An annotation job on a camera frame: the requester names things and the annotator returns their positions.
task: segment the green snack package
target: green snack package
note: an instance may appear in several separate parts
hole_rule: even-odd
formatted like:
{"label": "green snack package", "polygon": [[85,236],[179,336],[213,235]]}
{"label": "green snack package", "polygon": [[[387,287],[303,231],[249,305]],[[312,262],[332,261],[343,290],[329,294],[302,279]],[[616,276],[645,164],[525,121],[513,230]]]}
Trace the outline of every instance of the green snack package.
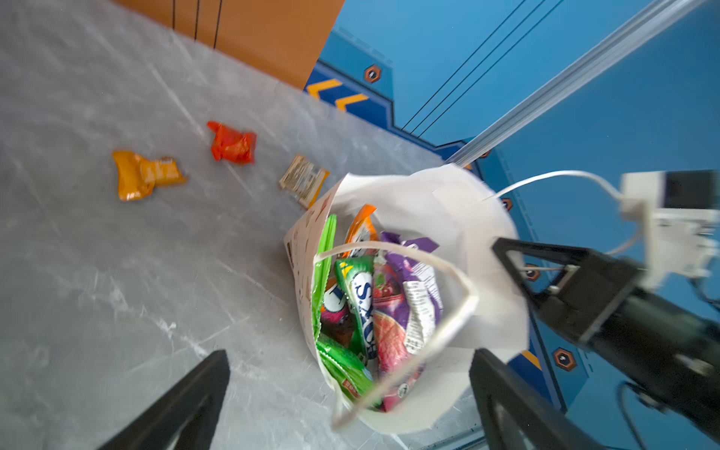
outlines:
{"label": "green snack package", "polygon": [[[328,251],[333,247],[335,242],[335,230],[338,227],[338,216],[331,215],[325,221],[323,234],[320,236],[320,244],[318,245],[318,254]],[[312,294],[310,295],[310,306],[312,309],[312,334],[315,340],[320,334],[320,307],[323,306],[323,297],[325,296],[325,285],[328,283],[330,269],[332,268],[332,258],[328,257],[315,264],[315,275],[312,278]]]}
{"label": "green snack package", "polygon": [[377,368],[377,344],[372,322],[373,260],[373,256],[360,256],[335,262],[338,285],[348,297],[356,324],[349,348],[371,371]]}
{"label": "green snack package", "polygon": [[[372,376],[368,369],[351,351],[325,334],[320,334],[315,343],[320,360],[330,375],[338,382],[345,396],[350,400],[359,399],[372,388]],[[379,408],[382,401],[374,406]]]}

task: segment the white rope handle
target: white rope handle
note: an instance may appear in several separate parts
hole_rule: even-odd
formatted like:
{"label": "white rope handle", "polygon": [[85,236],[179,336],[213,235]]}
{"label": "white rope handle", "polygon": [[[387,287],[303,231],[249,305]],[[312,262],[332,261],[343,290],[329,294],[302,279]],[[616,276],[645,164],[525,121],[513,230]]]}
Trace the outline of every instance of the white rope handle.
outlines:
{"label": "white rope handle", "polygon": [[325,258],[329,258],[332,255],[338,253],[344,253],[350,250],[356,250],[359,248],[375,248],[377,250],[387,250],[394,253],[399,253],[408,258],[415,259],[421,263],[428,264],[429,266],[438,269],[446,275],[449,275],[452,279],[456,280],[465,291],[465,297],[458,308],[452,313],[446,315],[445,318],[440,322],[440,325],[435,330],[432,338],[425,344],[422,350],[416,355],[411,356],[405,363],[397,370],[390,372],[380,383],[365,394],[365,396],[358,399],[346,413],[343,413],[342,402],[336,402],[335,410],[333,411],[332,428],[334,431],[342,428],[343,426],[350,423],[355,419],[358,413],[362,410],[367,409],[373,402],[376,402],[382,398],[386,392],[390,391],[394,386],[400,382],[405,381],[405,378],[415,373],[418,367],[425,361],[435,356],[440,350],[445,348],[450,341],[457,335],[462,329],[465,323],[470,319],[472,314],[477,308],[477,303],[480,300],[480,293],[472,282],[472,280],[454,264],[445,261],[442,258],[434,256],[431,253],[417,250],[410,247],[401,246],[389,242],[380,242],[377,240],[369,240],[365,242],[344,244],[337,246],[332,250],[319,253],[315,256],[313,264],[322,261]]}

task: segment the white paper bag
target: white paper bag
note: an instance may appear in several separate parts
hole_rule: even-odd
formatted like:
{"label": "white paper bag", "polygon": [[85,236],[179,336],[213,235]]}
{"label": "white paper bag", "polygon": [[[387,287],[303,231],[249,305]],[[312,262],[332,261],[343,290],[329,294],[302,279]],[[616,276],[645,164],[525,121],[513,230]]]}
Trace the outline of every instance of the white paper bag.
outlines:
{"label": "white paper bag", "polygon": [[[358,416],[380,433],[412,433],[433,425],[469,386],[468,371],[476,348],[488,348],[503,361],[528,346],[525,300],[492,252],[496,238],[517,238],[517,231],[494,192],[471,173],[442,166],[410,176],[347,175],[319,199],[285,236],[297,289],[305,341],[317,361],[312,335],[310,297],[314,262],[328,254],[358,246],[392,249],[430,264],[447,275],[442,297],[444,316],[423,350],[397,372],[425,369],[407,397],[388,413],[364,409],[380,398],[402,373],[393,372],[355,404],[342,393],[322,363],[320,370],[336,393],[333,426]],[[440,245],[432,254],[390,243],[365,242],[339,246],[316,255],[329,214],[354,217],[366,204],[377,207],[378,230],[428,236]],[[338,234],[346,230],[338,229]],[[522,260],[515,261],[521,266]]]}

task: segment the red candy wrapper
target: red candy wrapper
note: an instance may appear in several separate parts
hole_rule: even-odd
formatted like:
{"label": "red candy wrapper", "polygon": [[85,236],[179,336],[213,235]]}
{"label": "red candy wrapper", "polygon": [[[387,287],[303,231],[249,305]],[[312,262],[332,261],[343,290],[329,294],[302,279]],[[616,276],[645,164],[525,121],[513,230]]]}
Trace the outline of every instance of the red candy wrapper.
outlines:
{"label": "red candy wrapper", "polygon": [[215,132],[210,150],[216,161],[227,159],[235,164],[255,162],[257,134],[239,132],[219,122],[208,122],[207,127]]}

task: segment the orange wall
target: orange wall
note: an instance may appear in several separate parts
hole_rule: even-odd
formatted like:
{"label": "orange wall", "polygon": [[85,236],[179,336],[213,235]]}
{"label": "orange wall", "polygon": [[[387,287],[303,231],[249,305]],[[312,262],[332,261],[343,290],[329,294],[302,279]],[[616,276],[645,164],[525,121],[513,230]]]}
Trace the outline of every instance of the orange wall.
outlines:
{"label": "orange wall", "polygon": [[298,89],[343,0],[116,0]]}

